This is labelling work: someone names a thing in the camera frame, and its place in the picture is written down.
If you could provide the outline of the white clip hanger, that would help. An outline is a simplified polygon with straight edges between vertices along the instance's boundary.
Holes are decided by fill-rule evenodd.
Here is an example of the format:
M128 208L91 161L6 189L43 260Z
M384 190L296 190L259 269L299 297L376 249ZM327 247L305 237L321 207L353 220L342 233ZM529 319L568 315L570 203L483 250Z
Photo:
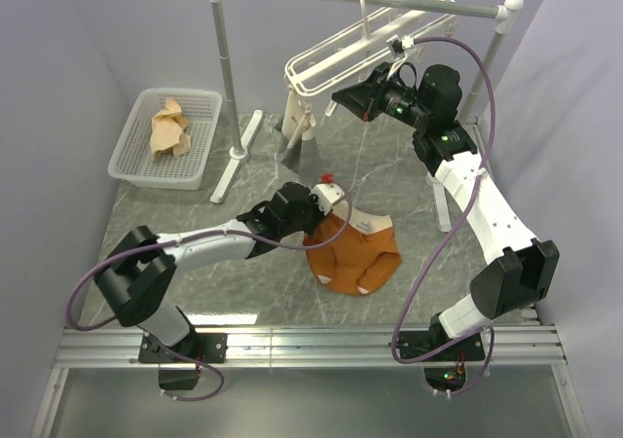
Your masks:
M359 0L361 19L309 49L291 57L284 66L287 90L294 90L310 105L343 84L365 80L372 68L393 56L386 40L397 35L451 36L458 17L419 10L380 7L370 12Z

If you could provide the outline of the orange underwear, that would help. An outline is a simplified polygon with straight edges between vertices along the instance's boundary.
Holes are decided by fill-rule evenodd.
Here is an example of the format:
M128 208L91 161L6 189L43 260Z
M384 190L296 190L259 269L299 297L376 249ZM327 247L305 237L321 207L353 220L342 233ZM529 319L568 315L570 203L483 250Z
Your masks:
M402 263L395 239L393 221L387 215L353 210L349 220L342 202L303 245L325 242L339 230L344 232L332 243L306 251L317 283L343 295L364 296L381 289Z

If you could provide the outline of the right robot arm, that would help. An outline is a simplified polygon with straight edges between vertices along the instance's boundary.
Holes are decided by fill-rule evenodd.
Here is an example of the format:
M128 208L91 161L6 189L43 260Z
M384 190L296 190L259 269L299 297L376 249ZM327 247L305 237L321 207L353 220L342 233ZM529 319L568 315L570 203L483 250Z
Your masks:
M422 340L409 340L404 330L393 334L390 346L398 362L451 359L479 328L545 298L560 252L521 222L482 167L475 143L457 119L462 91L455 69L432 65L409 87L384 62L365 81L331 98L364 122L386 114L413 128L418 158L454 199L487 264L467 296L432 317Z

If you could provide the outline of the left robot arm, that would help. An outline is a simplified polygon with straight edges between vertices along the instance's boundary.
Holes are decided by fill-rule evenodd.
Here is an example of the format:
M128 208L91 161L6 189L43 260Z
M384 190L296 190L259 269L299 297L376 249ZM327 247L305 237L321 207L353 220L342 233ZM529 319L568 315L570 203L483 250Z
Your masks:
M262 256L299 232L314 232L332 204L318 184L288 182L268 201L216 227L180 234L155 234L140 226L111 253L119 259L93 277L101 295L125 327L139 326L158 338L175 362L201 359L205 341L183 311L165 301L175 276L223 261Z

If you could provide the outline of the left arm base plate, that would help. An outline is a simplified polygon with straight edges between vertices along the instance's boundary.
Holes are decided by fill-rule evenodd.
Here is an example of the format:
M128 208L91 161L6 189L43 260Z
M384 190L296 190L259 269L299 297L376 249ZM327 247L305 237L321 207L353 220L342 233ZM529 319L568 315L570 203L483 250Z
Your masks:
M163 349L154 335L145 334L142 338L138 359L141 364L166 364L182 362L184 357L204 363L221 364L225 362L228 335L225 333L191 333L176 345L170 347L175 355Z

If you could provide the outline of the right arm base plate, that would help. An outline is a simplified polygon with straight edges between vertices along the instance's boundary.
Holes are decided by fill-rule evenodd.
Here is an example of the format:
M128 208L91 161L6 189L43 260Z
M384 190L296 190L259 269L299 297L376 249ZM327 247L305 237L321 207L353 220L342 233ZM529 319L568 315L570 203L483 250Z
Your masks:
M440 350L440 347L451 340L445 335L436 335L429 331L400 331L397 341L399 358L414 359L436 353L426 358L430 362L482 361L486 358L480 334L474 334L465 340Z

